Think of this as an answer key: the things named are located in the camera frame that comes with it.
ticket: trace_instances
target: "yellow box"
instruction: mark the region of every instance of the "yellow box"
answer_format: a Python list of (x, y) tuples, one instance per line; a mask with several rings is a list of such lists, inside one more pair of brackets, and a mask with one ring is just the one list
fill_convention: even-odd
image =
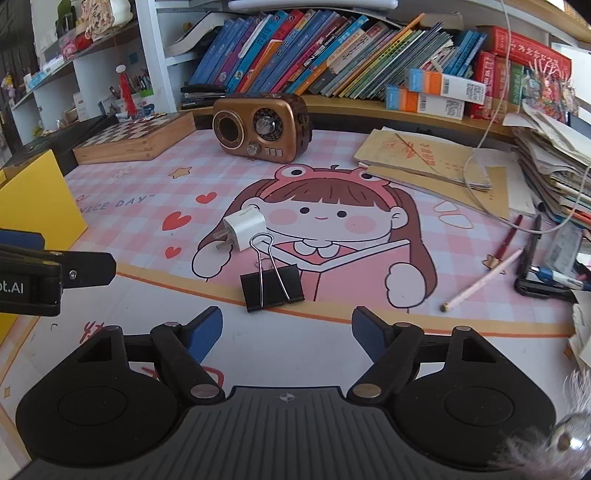
[[(48, 250), (68, 250), (86, 230), (51, 150), (0, 170), (0, 228), (40, 233)], [(0, 314), (0, 343), (16, 318)]]

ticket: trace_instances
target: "metal screw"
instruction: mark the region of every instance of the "metal screw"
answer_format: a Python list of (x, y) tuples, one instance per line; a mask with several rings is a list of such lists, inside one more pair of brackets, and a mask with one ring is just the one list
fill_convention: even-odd
[(361, 383), (353, 387), (353, 393), (359, 398), (375, 398), (381, 395), (382, 389), (373, 383)]
[(202, 400), (207, 400), (208, 398), (213, 398), (220, 393), (219, 387), (216, 387), (212, 384), (201, 384), (195, 385), (191, 390), (190, 393), (195, 398), (200, 398)]

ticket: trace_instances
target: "radio knob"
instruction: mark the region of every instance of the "radio knob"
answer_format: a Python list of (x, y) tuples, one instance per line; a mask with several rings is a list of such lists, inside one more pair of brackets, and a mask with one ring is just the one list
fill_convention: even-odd
[(260, 136), (272, 134), (275, 129), (277, 128), (277, 124), (275, 120), (273, 120), (270, 116), (262, 116), (259, 120), (256, 121), (256, 133)]
[(258, 155), (261, 153), (261, 146), (256, 142), (250, 142), (246, 147), (246, 153), (249, 154), (251, 157)]

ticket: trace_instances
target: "white power adapter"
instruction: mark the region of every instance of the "white power adapter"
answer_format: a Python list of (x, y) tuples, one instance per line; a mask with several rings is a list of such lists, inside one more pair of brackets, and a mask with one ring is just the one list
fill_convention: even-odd
[(254, 205), (250, 205), (223, 219), (224, 230), (214, 234), (215, 239), (228, 236), (225, 241), (217, 246), (218, 250), (233, 245), (240, 252), (250, 248), (251, 238), (259, 233), (266, 233), (267, 223), (265, 217)]

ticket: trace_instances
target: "red pen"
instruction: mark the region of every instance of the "red pen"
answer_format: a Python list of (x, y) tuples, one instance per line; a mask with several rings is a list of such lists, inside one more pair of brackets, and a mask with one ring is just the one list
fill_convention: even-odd
[[(514, 225), (520, 226), (522, 221), (523, 221), (523, 215), (519, 215), (517, 217), (517, 220), (515, 221)], [(492, 261), (493, 265), (491, 265), (491, 268), (495, 268), (499, 263), (501, 263), (501, 261), (503, 260), (503, 255), (505, 255), (505, 252), (507, 252), (507, 248), (509, 247), (509, 245), (513, 241), (513, 237), (515, 236), (516, 233), (517, 233), (517, 228), (515, 228), (515, 227), (511, 228), (511, 230), (509, 231), (509, 233), (507, 234), (507, 236), (503, 240), (503, 243), (501, 243), (501, 246), (496, 251), (495, 259)]]

